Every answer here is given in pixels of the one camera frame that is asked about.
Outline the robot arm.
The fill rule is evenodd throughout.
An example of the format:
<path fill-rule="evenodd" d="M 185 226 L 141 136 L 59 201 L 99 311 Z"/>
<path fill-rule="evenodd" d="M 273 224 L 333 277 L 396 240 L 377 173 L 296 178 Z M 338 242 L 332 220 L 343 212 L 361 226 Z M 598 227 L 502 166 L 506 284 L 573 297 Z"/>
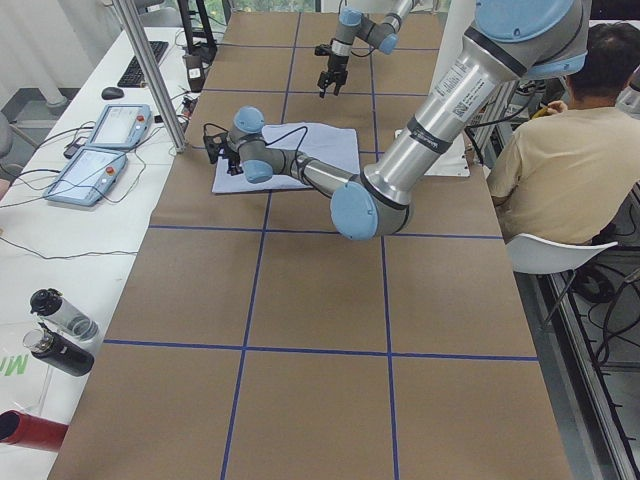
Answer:
<path fill-rule="evenodd" d="M 316 56 L 327 57 L 327 66 L 318 78 L 319 96 L 324 98 L 329 87 L 337 96 L 348 78 L 348 62 L 356 39 L 362 40 L 371 50 L 391 54 L 397 43 L 398 34 L 405 18 L 423 1 L 395 1 L 391 9 L 379 23 L 365 16 L 361 11 L 344 6 L 338 16 L 335 35 L 328 44 L 315 47 Z"/>
<path fill-rule="evenodd" d="M 258 184 L 287 175 L 330 199 L 336 229 L 351 240 L 398 232 L 411 218 L 411 191 L 487 103 L 521 78 L 579 71 L 586 57 L 588 1 L 479 1 L 462 49 L 382 158 L 351 174 L 299 149 L 268 147 L 264 116 L 242 107 L 224 134 L 223 155 Z"/>

